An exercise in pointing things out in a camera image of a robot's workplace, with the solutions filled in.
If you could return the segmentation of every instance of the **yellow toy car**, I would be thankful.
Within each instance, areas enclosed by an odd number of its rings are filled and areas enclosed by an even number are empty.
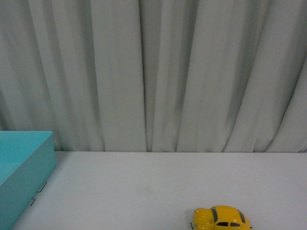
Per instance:
[[[249,219],[238,209],[229,206],[198,208],[193,216],[195,230],[250,230]]]

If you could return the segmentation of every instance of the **car roof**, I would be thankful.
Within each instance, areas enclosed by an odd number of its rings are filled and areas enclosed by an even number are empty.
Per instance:
[[[242,224],[239,211],[230,206],[214,206],[217,212],[218,222],[235,222]]]

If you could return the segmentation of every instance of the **toy car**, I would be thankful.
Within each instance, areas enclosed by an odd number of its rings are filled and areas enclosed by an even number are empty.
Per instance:
[[[191,223],[192,229],[195,230],[250,230],[252,228],[244,213],[229,206],[196,209],[193,225]]]

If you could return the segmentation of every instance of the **white table surface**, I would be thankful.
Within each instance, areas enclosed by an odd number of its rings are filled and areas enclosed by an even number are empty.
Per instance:
[[[254,230],[307,229],[304,153],[57,152],[13,230],[188,230],[198,207],[229,205]]]

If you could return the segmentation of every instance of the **white curtain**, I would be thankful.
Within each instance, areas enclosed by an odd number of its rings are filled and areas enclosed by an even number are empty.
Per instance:
[[[56,150],[305,152],[307,0],[0,0],[0,130]]]

